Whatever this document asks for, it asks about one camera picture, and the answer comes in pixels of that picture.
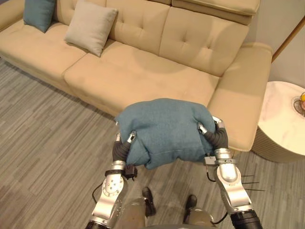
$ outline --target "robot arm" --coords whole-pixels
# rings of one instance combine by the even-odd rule
[[[262,229],[259,218],[253,210],[251,200],[241,182],[241,173],[236,167],[228,149],[228,136],[224,122],[213,116],[216,132],[211,133],[201,123],[198,131],[213,145],[215,156],[207,156],[204,163],[214,166],[215,180],[220,187],[225,208],[236,229]]]
[[[111,169],[105,172],[105,180],[102,184],[102,194],[92,212],[91,220],[86,229],[111,229],[114,227],[121,212],[122,199],[128,185],[125,173],[126,159],[136,132],[131,132],[128,140],[121,143],[120,134],[117,135],[112,150],[113,163]]]

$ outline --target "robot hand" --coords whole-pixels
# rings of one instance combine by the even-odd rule
[[[198,123],[197,127],[199,132],[205,137],[205,139],[214,147],[214,150],[221,148],[228,148],[228,135],[225,130],[223,120],[214,117],[213,120],[216,124],[216,131],[212,133],[208,131],[202,123]]]
[[[113,148],[112,148],[112,157],[113,161],[124,161],[126,162],[127,156],[130,150],[130,146],[132,145],[132,141],[134,140],[136,136],[136,132],[132,131],[129,135],[129,138],[126,142],[121,142],[121,134],[118,133],[116,136],[116,140],[114,142]]]

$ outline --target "side table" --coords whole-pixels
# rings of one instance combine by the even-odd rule
[[[275,162],[305,159],[305,117],[293,107],[292,99],[305,89],[292,83],[267,83],[261,116],[252,150]]]

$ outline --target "beige sofa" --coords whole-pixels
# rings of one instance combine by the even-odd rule
[[[100,58],[63,40],[77,0],[57,0],[46,33],[24,25],[22,0],[0,5],[0,56],[112,115],[164,97],[204,104],[231,149],[251,149],[272,57],[243,44],[259,0],[90,1],[119,10]]]

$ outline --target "person's foot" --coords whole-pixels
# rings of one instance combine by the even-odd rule
[[[191,208],[196,207],[197,205],[197,197],[195,195],[189,195],[186,204],[185,204],[185,214],[183,218],[183,223],[186,223],[187,217],[191,213]]]
[[[145,216],[153,216],[156,214],[156,208],[153,204],[153,195],[151,190],[148,187],[145,187],[142,189],[142,195],[145,197],[145,204],[146,204],[146,210],[145,210]]]

